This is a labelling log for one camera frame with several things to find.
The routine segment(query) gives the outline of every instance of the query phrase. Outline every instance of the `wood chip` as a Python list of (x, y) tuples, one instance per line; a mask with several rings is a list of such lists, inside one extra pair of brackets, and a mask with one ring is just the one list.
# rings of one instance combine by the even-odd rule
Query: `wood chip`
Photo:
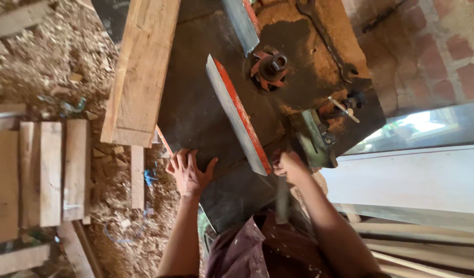
[(98, 115), (97, 115), (97, 114), (91, 113), (91, 112), (89, 112), (89, 111), (86, 111), (86, 116), (88, 116), (88, 119), (89, 119), (90, 121), (93, 121), (93, 120), (98, 119)]
[(100, 152), (100, 151), (97, 150), (97, 149), (93, 149), (93, 156), (94, 156), (94, 157), (104, 157), (105, 154), (102, 153), (102, 152)]
[(127, 163), (123, 162), (122, 160), (116, 158), (116, 161), (117, 161), (117, 166), (118, 167), (127, 167), (129, 166)]
[(132, 223), (131, 223), (131, 221), (130, 221), (129, 219), (124, 219), (124, 220), (120, 223), (120, 225), (121, 225), (122, 228), (124, 228), (124, 229), (129, 228), (131, 224), (132, 224)]
[(51, 91), (50, 95), (55, 95), (57, 93), (70, 93), (71, 89), (62, 87), (62, 86), (55, 86)]
[(169, 151), (166, 151), (164, 154), (160, 156), (160, 158), (171, 158), (172, 156), (170, 155)]
[(79, 73), (71, 73), (69, 75), (69, 81), (71, 81), (72, 83), (78, 83), (82, 80), (82, 75), (80, 75)]
[(124, 152), (124, 147), (122, 147), (122, 146), (117, 146), (117, 147), (113, 148), (113, 151), (114, 151), (115, 153), (123, 153), (123, 152)]

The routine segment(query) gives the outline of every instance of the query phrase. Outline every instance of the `wooden board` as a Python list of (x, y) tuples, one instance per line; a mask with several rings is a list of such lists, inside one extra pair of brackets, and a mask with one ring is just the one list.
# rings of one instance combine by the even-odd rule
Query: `wooden board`
[(59, 226), (62, 210), (61, 123), (41, 124), (40, 161), (40, 226)]
[(474, 145), (349, 155), (321, 173), (334, 203), (474, 213)]
[(53, 12), (48, 3), (40, 1), (1, 15), (0, 37), (12, 35), (42, 22), (46, 15)]
[(26, 104), (0, 104), (0, 118), (26, 115)]
[(426, 265), (423, 265), (423, 264), (409, 262), (409, 261), (406, 261), (406, 260), (403, 260), (403, 259), (395, 258), (395, 257), (389, 256), (389, 255), (381, 254), (381, 253), (374, 252), (374, 251), (371, 251), (371, 253), (376, 259), (386, 260), (386, 261), (389, 261), (389, 262), (392, 262), (392, 263), (395, 263), (395, 264), (398, 264), (398, 265), (401, 265), (401, 266), (406, 266), (406, 267), (409, 267), (409, 268), (420, 270), (420, 271), (423, 271), (423, 272), (426, 272), (426, 273), (429, 273), (429, 274), (432, 274), (432, 275), (436, 275), (436, 276), (439, 276), (439, 277), (443, 277), (443, 278), (469, 278), (469, 277), (473, 277), (473, 276), (470, 276), (470, 275), (464, 275), (464, 274), (455, 273), (455, 272), (451, 272), (451, 271), (447, 271), (447, 270), (442, 270), (442, 269), (439, 269), (439, 268), (429, 267), (429, 266), (426, 266)]
[(63, 222), (57, 229), (77, 278), (100, 278), (103, 271), (80, 221)]
[(144, 209), (144, 148), (131, 147), (131, 195), (132, 208)]
[[(341, 212), (354, 212), (344, 210), (341, 204), (333, 203)], [(405, 223), (431, 225), (459, 231), (474, 233), (474, 214), (431, 209), (414, 209), (391, 206), (352, 205), (355, 213), (379, 219), (389, 219)]]
[(14, 129), (16, 127), (16, 118), (0, 118), (0, 129)]
[(18, 238), (18, 136), (0, 131), (0, 243)]
[(390, 275), (397, 275), (405, 278), (438, 278), (438, 275), (430, 274), (424, 271), (402, 266), (386, 260), (377, 259), (381, 271)]
[(40, 124), (21, 122), (21, 226), (40, 225)]
[(364, 238), (474, 245), (474, 233), (416, 224), (351, 224)]
[(91, 174), (90, 127), (88, 120), (67, 120), (64, 168), (64, 221), (84, 218), (86, 190)]
[(474, 270), (474, 247), (363, 239), (372, 251), (434, 264)]
[[(342, 204), (342, 208), (355, 211), (354, 207), (350, 204)], [(345, 212), (345, 214), (347, 214), (350, 223), (359, 223), (361, 221), (361, 217), (357, 213)]]
[(50, 245), (40, 245), (0, 255), (0, 275), (42, 266), (50, 257)]
[(132, 0), (101, 141), (151, 147), (180, 0)]

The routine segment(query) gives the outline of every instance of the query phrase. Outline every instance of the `wooden post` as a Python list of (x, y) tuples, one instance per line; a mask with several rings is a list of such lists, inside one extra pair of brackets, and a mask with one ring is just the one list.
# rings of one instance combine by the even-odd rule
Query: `wooden post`
[(80, 221), (63, 222), (57, 230), (77, 278), (102, 278), (103, 271)]
[(144, 148), (131, 146), (132, 208), (144, 209)]
[(63, 210), (64, 221), (71, 221), (84, 218), (91, 173), (89, 121), (68, 120), (66, 134)]
[(40, 226), (59, 226), (62, 209), (62, 124), (43, 122), (40, 145)]
[(21, 122), (21, 226), (40, 225), (40, 124)]
[(0, 131), (0, 243), (18, 238), (18, 136)]

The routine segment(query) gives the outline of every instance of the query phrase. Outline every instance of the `wood block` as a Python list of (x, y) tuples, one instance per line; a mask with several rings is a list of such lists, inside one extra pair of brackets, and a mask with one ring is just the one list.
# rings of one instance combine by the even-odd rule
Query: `wood block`
[(0, 104), (0, 118), (26, 115), (26, 104)]
[(84, 205), (91, 175), (88, 120), (68, 120), (64, 179), (64, 221), (84, 218)]
[(40, 124), (21, 122), (21, 226), (40, 225)]
[(3, 14), (0, 16), (0, 37), (12, 35), (24, 28), (36, 25), (52, 12), (48, 1), (40, 1)]
[(77, 278), (104, 276), (80, 221), (63, 222), (57, 233), (62, 238), (64, 250)]
[(41, 123), (40, 226), (59, 226), (62, 210), (62, 124)]
[(180, 0), (132, 0), (101, 141), (151, 147)]
[(0, 129), (14, 129), (16, 127), (16, 118), (1, 118), (0, 119)]
[(0, 131), (0, 243), (19, 236), (18, 136)]
[(50, 257), (50, 245), (40, 245), (0, 255), (0, 275), (42, 266)]
[(132, 208), (144, 209), (144, 148), (131, 146)]

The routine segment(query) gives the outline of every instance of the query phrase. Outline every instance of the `sawdust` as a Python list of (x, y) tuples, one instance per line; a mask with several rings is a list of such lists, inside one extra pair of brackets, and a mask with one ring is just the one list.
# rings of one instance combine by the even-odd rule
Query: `sawdust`
[[(21, 2), (19, 5), (34, 1)], [(27, 103), (27, 120), (62, 120), (61, 101), (76, 105), (81, 97), (86, 98), (85, 110), (73, 117), (87, 119), (86, 111), (98, 116), (91, 120), (91, 147), (113, 158), (97, 161), (100, 166), (92, 169), (92, 224), (86, 231), (107, 277), (153, 277), (179, 201), (176, 185), (164, 171), (167, 160), (159, 158), (165, 150), (155, 145), (146, 151), (146, 168), (155, 170), (158, 181), (146, 189), (147, 208), (153, 214), (144, 217), (141, 210), (130, 209), (129, 167), (117, 166), (116, 159), (130, 163), (130, 149), (115, 154), (115, 145), (100, 142), (119, 46), (111, 42), (91, 10), (73, 0), (52, 6), (55, 12), (43, 23), (0, 38), (0, 103)], [(0, 7), (13, 10), (17, 6), (12, 0), (0, 0)], [(71, 73), (83, 79), (72, 83), (68, 80)], [(53, 90), (56, 86), (70, 90)], [(39, 95), (47, 96), (47, 101), (39, 100)], [(114, 241), (131, 242), (112, 241), (104, 232), (106, 223)]]

